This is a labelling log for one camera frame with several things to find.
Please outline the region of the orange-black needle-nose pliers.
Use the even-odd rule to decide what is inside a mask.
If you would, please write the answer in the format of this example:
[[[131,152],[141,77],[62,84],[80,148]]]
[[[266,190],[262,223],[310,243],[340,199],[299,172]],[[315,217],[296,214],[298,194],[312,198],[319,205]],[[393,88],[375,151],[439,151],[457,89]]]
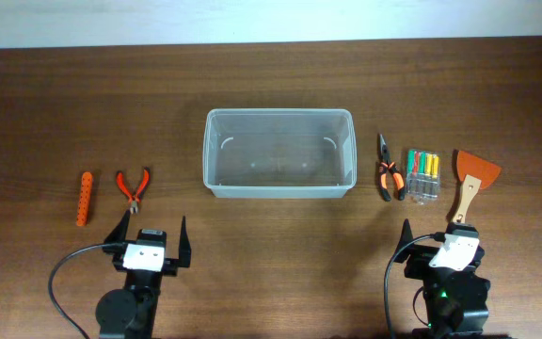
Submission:
[[[395,183],[395,197],[402,201],[406,195],[405,179],[395,162],[391,160],[390,150],[382,134],[378,135],[378,183],[379,191],[385,202],[391,201],[391,194],[388,190],[388,177],[391,176]]]

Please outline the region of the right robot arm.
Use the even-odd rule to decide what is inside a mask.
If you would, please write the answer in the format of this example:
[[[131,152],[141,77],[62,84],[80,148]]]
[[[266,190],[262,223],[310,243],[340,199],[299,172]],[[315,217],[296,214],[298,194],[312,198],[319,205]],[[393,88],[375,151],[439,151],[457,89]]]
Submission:
[[[485,251],[479,233],[469,224],[451,222],[443,232],[414,237],[403,223],[395,249],[404,275],[419,280],[427,319],[412,331],[415,338],[478,337],[488,319],[490,281],[476,275]]]

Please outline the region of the orange scraper with wooden handle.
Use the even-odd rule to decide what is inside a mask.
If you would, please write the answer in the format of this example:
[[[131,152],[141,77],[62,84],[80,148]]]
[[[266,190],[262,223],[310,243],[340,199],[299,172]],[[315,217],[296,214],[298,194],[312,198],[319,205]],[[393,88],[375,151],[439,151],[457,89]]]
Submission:
[[[455,169],[460,184],[458,204],[452,222],[465,223],[472,200],[482,189],[491,186],[502,168],[472,153],[459,150]]]

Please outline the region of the clear case of screwdrivers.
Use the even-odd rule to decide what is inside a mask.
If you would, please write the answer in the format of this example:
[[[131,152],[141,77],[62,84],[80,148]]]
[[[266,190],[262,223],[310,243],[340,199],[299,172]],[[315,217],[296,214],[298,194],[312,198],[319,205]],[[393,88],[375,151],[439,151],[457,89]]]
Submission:
[[[409,149],[406,158],[406,194],[418,204],[433,202],[440,192],[440,157]]]

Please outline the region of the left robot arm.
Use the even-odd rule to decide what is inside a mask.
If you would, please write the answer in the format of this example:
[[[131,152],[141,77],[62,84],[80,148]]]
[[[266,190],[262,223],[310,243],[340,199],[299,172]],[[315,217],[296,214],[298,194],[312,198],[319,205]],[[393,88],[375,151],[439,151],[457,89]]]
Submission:
[[[96,307],[101,338],[151,338],[162,280],[175,277],[191,264],[191,246],[182,219],[178,256],[166,256],[167,233],[141,229],[128,240],[131,213],[125,212],[119,224],[106,237],[104,253],[112,256],[113,267],[125,274],[124,286],[104,294]]]

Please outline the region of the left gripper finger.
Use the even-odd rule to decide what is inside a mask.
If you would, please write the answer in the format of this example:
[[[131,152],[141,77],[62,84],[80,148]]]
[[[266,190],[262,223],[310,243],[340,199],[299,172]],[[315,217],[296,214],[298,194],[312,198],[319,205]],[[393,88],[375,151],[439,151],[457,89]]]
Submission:
[[[117,226],[111,231],[111,233],[105,238],[103,252],[106,254],[116,254],[126,245],[126,234],[129,227],[129,221],[131,212],[126,210],[117,224]]]
[[[182,218],[181,233],[178,247],[178,267],[191,266],[191,245],[186,228],[186,216]]]

